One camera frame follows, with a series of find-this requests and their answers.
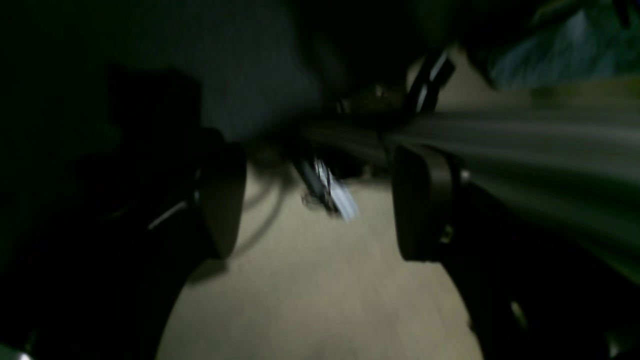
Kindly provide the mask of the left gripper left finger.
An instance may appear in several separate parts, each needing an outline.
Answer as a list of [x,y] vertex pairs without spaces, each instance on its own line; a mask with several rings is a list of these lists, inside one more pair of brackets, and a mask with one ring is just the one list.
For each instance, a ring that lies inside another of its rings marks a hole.
[[247,153],[217,134],[170,148],[172,180],[144,178],[52,223],[1,273],[3,360],[153,360],[190,276],[226,268]]

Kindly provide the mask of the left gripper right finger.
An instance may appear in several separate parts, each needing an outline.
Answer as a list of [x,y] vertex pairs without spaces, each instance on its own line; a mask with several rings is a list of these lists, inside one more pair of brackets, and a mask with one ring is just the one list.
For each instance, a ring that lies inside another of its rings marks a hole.
[[639,286],[526,221],[430,146],[392,152],[398,250],[441,264],[485,360],[637,360]]

